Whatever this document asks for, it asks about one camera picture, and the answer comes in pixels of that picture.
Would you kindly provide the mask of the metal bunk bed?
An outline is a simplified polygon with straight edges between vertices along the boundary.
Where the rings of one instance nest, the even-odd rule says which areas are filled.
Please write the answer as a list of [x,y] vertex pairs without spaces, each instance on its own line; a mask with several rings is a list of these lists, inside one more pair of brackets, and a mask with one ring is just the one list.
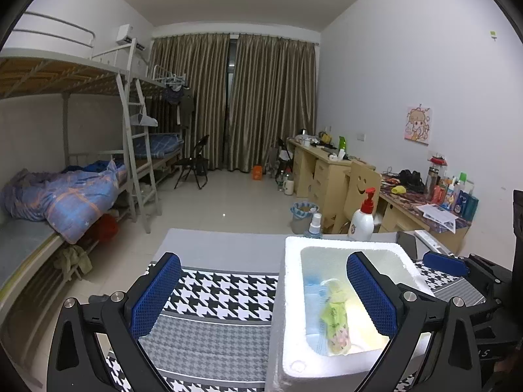
[[122,148],[98,151],[99,157],[122,156],[127,177],[120,186],[128,194],[128,209],[125,211],[134,221],[142,221],[150,227],[145,217],[147,203],[157,204],[157,187],[152,185],[148,194],[143,194],[139,181],[152,177],[160,162],[152,156],[137,158],[134,142],[150,141],[149,129],[152,119],[147,113],[146,101],[166,87],[163,78],[157,75],[160,66],[146,66],[143,74],[134,71],[134,65],[147,65],[148,61],[136,46],[116,44],[110,50],[91,52],[87,58],[37,49],[8,48],[1,52],[1,60],[17,69],[17,81],[2,93],[10,96],[40,96],[45,93],[62,96],[62,136],[66,163],[88,159],[89,152],[72,153],[69,149],[69,99],[72,94],[118,96],[122,103]]

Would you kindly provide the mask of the houndstooth table mat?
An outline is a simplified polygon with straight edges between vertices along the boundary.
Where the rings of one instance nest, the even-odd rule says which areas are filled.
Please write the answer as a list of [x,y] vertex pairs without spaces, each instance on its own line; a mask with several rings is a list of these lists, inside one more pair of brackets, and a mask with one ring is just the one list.
[[275,272],[184,267],[140,342],[170,391],[263,391]]

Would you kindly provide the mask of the white lotion pump bottle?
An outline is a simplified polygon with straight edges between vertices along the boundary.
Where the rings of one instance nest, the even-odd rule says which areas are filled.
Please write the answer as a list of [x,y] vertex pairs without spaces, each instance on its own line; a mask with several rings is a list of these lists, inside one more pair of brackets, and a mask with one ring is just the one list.
[[366,198],[362,202],[360,209],[353,214],[348,230],[349,239],[356,242],[370,241],[374,231],[373,197],[376,193],[376,189],[368,188],[365,190],[365,193]]

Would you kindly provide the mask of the black bag on desk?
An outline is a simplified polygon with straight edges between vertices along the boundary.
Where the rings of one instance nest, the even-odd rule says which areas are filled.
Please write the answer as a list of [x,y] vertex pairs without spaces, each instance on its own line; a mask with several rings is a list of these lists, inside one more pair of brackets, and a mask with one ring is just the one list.
[[419,172],[411,172],[411,170],[404,169],[398,173],[397,179],[400,181],[401,186],[405,187],[410,192],[418,194],[425,193],[426,186],[423,184]]

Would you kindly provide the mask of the wooden desk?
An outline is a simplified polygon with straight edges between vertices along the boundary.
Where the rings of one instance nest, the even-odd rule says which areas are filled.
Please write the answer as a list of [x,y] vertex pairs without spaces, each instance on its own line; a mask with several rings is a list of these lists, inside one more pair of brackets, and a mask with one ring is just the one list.
[[331,160],[326,151],[304,146],[294,139],[287,140],[286,144],[294,152],[295,194],[319,207],[325,234],[345,233],[353,215],[368,197],[366,190],[373,188],[376,232],[423,229],[451,252],[458,254],[462,250],[471,226],[469,221],[458,218],[456,228],[449,230],[420,211],[421,206],[430,203],[424,195],[411,191],[393,193],[392,177],[377,172],[374,166],[357,159]]

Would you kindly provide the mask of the white styrofoam box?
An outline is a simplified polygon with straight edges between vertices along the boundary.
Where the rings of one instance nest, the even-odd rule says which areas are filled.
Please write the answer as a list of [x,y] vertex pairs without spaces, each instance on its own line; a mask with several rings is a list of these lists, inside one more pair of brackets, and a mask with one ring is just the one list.
[[388,343],[346,275],[361,251],[394,283],[429,294],[401,246],[289,236],[271,321],[267,391],[354,391]]

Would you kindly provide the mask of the white remote control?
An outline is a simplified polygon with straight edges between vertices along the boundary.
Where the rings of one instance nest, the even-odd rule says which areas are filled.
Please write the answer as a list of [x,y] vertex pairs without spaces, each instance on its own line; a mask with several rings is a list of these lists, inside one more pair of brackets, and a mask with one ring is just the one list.
[[450,252],[440,242],[438,242],[429,232],[426,230],[415,230],[414,236],[420,239],[430,251],[449,256]]

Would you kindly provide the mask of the blue plaid quilt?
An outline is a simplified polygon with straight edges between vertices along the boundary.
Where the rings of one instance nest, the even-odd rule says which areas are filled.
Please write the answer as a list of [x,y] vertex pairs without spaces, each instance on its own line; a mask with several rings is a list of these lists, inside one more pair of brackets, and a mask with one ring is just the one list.
[[46,221],[75,244],[109,211],[126,169],[110,161],[101,172],[29,172],[24,169],[1,191],[1,208],[14,219]]

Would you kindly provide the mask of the toiletry bottles group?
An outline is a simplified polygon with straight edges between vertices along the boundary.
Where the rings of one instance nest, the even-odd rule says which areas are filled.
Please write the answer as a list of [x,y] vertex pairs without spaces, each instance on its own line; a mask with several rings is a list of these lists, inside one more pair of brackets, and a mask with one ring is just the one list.
[[479,206],[474,195],[475,184],[468,174],[448,173],[448,162],[444,156],[436,153],[429,157],[429,169],[426,176],[426,200],[453,212],[454,215],[472,222]]

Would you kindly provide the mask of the white papers on desk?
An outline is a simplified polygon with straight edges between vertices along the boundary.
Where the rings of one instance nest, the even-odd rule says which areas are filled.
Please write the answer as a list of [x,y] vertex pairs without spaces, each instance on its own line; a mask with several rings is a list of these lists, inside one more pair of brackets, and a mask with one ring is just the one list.
[[457,216],[437,204],[423,204],[416,207],[424,218],[444,227],[451,233],[457,230]]

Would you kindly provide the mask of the cartoon girl poster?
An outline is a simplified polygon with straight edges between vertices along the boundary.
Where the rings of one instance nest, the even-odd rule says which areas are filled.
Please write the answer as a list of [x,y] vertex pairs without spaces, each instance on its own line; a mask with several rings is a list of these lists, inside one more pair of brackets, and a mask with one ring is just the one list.
[[407,111],[404,139],[418,142],[423,145],[429,144],[432,124],[432,109],[430,107],[410,108]]

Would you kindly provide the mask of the white air conditioner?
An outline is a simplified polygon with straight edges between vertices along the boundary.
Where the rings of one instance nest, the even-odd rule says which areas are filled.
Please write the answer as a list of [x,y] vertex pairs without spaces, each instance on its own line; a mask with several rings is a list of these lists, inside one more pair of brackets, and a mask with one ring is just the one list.
[[146,46],[135,37],[133,26],[131,26],[131,24],[121,25],[116,35],[116,42],[118,45],[131,44],[133,41],[136,41],[136,46],[140,51],[146,50]]

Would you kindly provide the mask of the hanging dark clothes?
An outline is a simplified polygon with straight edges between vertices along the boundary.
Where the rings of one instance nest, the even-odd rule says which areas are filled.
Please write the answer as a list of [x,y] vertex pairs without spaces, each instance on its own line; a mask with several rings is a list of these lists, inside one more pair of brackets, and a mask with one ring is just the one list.
[[192,115],[195,111],[195,96],[193,90],[185,86],[167,86],[164,98],[174,109],[174,121],[182,129],[189,129],[192,125]]

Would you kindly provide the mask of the grey trash bin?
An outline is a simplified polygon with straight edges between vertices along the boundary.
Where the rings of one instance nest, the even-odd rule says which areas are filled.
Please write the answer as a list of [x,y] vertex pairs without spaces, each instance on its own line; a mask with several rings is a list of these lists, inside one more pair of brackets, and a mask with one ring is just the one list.
[[308,229],[313,215],[319,211],[319,206],[311,202],[296,202],[290,208],[292,220],[291,230],[295,235],[302,235]]

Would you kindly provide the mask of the black smartphone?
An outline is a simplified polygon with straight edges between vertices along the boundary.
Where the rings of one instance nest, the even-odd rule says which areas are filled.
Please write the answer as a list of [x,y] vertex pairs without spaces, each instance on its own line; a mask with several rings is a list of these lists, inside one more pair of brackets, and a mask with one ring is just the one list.
[[412,261],[417,261],[417,240],[409,233],[399,231],[396,233],[396,243],[403,248]]

